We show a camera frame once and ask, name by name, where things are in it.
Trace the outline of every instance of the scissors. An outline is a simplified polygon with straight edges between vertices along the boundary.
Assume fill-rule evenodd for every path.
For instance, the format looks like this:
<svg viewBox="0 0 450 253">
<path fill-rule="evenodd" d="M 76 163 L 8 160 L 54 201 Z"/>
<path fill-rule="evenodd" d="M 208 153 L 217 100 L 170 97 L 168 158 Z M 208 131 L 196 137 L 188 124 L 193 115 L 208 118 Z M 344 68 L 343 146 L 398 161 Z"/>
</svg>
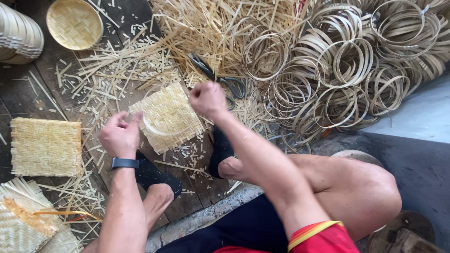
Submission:
<svg viewBox="0 0 450 253">
<path fill-rule="evenodd" d="M 216 79 L 216 76 L 214 75 L 214 72 L 212 71 L 211 67 L 204 62 L 200 57 L 195 54 L 194 52 L 192 55 L 188 55 L 188 57 L 191 59 L 191 61 L 194 62 L 194 64 L 202 70 L 205 75 L 214 81 Z M 230 84 L 228 81 L 234 81 L 236 82 L 236 85 Z M 241 99 L 245 96 L 245 84 L 241 82 L 241 80 L 234 78 L 234 77 L 218 77 L 217 82 L 223 82 L 227 85 L 228 89 L 233 93 L 233 97 L 237 99 Z M 226 99 L 231 103 L 231 106 L 228 107 L 228 110 L 232 110 L 235 107 L 234 99 L 228 95 L 226 95 Z"/>
</svg>

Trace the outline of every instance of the man's hand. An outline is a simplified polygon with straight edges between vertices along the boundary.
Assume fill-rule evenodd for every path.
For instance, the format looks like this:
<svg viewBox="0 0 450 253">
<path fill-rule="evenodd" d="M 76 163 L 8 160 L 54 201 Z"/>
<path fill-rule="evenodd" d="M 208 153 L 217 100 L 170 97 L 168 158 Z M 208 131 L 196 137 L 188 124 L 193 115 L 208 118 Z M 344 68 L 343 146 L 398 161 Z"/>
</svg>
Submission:
<svg viewBox="0 0 450 253">
<path fill-rule="evenodd" d="M 142 111 L 131 117 L 130 123 L 123 121 L 125 111 L 113 115 L 100 133 L 100 143 L 112 157 L 136 159 L 139 145 L 139 122 Z"/>
<path fill-rule="evenodd" d="M 198 83 L 189 96 L 192 108 L 214 120 L 218 113 L 227 111 L 225 93 L 218 83 Z"/>
</svg>

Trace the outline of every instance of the wooden floor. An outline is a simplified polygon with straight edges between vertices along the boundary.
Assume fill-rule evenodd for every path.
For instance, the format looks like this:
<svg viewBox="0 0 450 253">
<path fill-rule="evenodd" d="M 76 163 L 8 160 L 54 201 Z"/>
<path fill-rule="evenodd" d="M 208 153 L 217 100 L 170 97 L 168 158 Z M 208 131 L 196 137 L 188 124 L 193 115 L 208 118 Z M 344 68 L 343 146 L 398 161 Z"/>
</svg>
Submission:
<svg viewBox="0 0 450 253">
<path fill-rule="evenodd" d="M 34 93 L 32 87 L 27 81 L 15 81 L 12 79 L 21 79 L 26 76 L 30 76 L 31 71 L 38 81 L 43 85 L 44 89 L 54 98 L 65 116 L 69 121 L 76 121 L 78 118 L 78 111 L 84 104 L 79 104 L 78 100 L 71 99 L 72 94 L 70 92 L 61 94 L 61 89 L 58 88 L 58 81 L 55 75 L 56 63 L 62 59 L 67 64 L 72 63 L 72 66 L 66 74 L 74 74 L 81 68 L 78 58 L 89 57 L 91 52 L 78 51 L 74 52 L 60 46 L 50 35 L 46 23 L 45 16 L 47 9 L 51 5 L 53 0 L 17 0 L 16 10 L 34 19 L 41 27 L 45 35 L 45 46 L 42 55 L 34 62 L 25 65 L 12 65 L 11 68 L 0 67 L 0 133 L 6 139 L 8 145 L 0 144 L 0 182 L 6 182 L 12 178 L 11 171 L 11 154 L 10 154 L 10 126 L 9 122 L 14 117 L 30 117 L 39 119 L 54 119 L 63 120 L 63 117 L 59 113 L 49 112 L 49 109 L 54 108 L 50 100 L 46 95 L 37 87 L 38 96 Z M 100 15 L 103 20 L 105 36 L 102 42 L 110 41 L 113 45 L 119 45 L 117 49 L 122 48 L 122 42 L 126 40 L 125 34 L 132 37 L 130 33 L 130 26 L 132 24 L 142 24 L 152 18 L 151 8 L 146 0 L 115 0 L 115 7 L 108 6 L 109 0 L 103 0 L 101 8 L 105 9 L 108 15 L 120 24 L 120 28 L 111 26 L 109 31 L 106 23 L 110 23 L 103 15 Z M 120 20 L 122 16 L 125 16 L 124 23 Z M 153 28 L 153 33 L 156 36 L 161 36 L 159 28 Z M 145 91 L 133 90 L 131 87 L 137 87 L 136 85 L 128 85 L 128 92 L 133 92 L 133 96 L 127 96 L 119 101 L 121 110 L 128 110 L 128 106 L 141 100 L 144 97 Z M 108 107 L 109 113 L 116 113 L 116 106 L 111 104 Z M 88 119 L 81 121 L 82 127 L 86 124 Z M 87 131 L 82 131 L 82 139 L 86 138 Z M 208 134 L 204 134 L 203 150 L 206 150 L 205 158 L 199 161 L 197 167 L 204 167 L 208 165 L 209 158 L 212 152 L 212 144 Z M 141 133 L 141 140 L 144 140 L 145 144 L 140 149 L 149 160 L 155 159 L 162 160 L 162 155 L 154 153 L 152 147 L 147 143 L 146 138 Z M 200 146 L 201 140 L 194 138 L 188 141 L 188 145 L 196 143 L 196 146 Z M 101 153 L 97 150 L 86 152 L 88 149 L 99 145 L 98 131 L 94 131 L 92 136 L 89 137 L 86 145 L 84 146 L 83 159 L 86 162 L 90 157 L 93 158 L 93 170 L 94 174 L 91 176 L 91 182 L 93 186 L 102 192 L 105 196 L 108 195 L 111 187 L 111 174 L 108 173 L 108 169 L 111 165 L 111 157 L 105 156 L 104 168 L 100 174 L 97 173 L 99 167 L 96 166 Z M 178 162 L 179 165 L 189 166 L 190 159 L 184 158 L 183 155 L 178 153 L 172 153 L 168 151 L 166 153 L 166 162 L 173 163 Z M 175 168 L 172 166 L 156 164 L 156 166 L 164 172 L 170 173 L 179 178 L 183 183 L 183 188 L 190 191 L 195 191 L 195 194 L 182 194 L 181 198 L 175 199 L 175 201 L 168 207 L 161 218 L 158 220 L 154 228 L 167 224 L 168 222 L 183 218 L 197 210 L 206 208 L 213 203 L 216 203 L 220 199 L 224 198 L 224 192 L 229 189 L 227 180 L 214 179 L 208 180 L 205 177 L 197 176 L 196 179 L 189 177 L 192 172 L 184 171 L 183 169 Z M 67 181 L 68 178 L 61 177 L 33 177 L 38 183 L 47 185 L 60 185 Z M 54 202 L 58 200 L 58 196 L 53 192 L 45 192 L 47 198 Z M 144 197 L 145 192 L 141 191 L 141 195 Z M 79 230 L 88 230 L 90 227 L 77 227 Z"/>
</svg>

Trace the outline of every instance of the wristwatch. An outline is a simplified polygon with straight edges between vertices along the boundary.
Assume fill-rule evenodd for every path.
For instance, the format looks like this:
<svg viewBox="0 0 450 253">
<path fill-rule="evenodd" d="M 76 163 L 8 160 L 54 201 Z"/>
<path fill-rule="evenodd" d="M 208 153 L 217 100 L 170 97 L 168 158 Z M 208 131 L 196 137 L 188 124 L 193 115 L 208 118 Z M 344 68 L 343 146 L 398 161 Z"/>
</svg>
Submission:
<svg viewBox="0 0 450 253">
<path fill-rule="evenodd" d="M 139 168 L 139 161 L 133 160 L 133 159 L 122 159 L 114 157 L 112 159 L 111 169 L 109 171 L 112 171 L 116 168 L 120 167 L 126 167 L 126 168 Z"/>
</svg>

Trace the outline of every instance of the yellow stripe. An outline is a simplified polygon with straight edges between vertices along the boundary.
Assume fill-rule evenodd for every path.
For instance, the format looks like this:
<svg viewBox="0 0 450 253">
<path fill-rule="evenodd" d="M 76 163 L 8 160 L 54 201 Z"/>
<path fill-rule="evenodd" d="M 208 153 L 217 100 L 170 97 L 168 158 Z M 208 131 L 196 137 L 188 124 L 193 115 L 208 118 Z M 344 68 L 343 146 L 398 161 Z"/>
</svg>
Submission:
<svg viewBox="0 0 450 253">
<path fill-rule="evenodd" d="M 320 233 L 321 231 L 323 231 L 324 229 L 326 229 L 328 227 L 333 226 L 334 224 L 338 224 L 340 226 L 344 226 L 344 224 L 341 221 L 324 221 L 321 224 L 319 224 L 316 228 L 311 230 L 310 232 L 302 235 L 300 238 L 291 240 L 289 242 L 288 252 L 290 252 L 291 249 L 293 249 L 295 246 L 297 246 L 300 243 L 306 241 L 308 238 L 311 238 L 312 236 Z"/>
</svg>

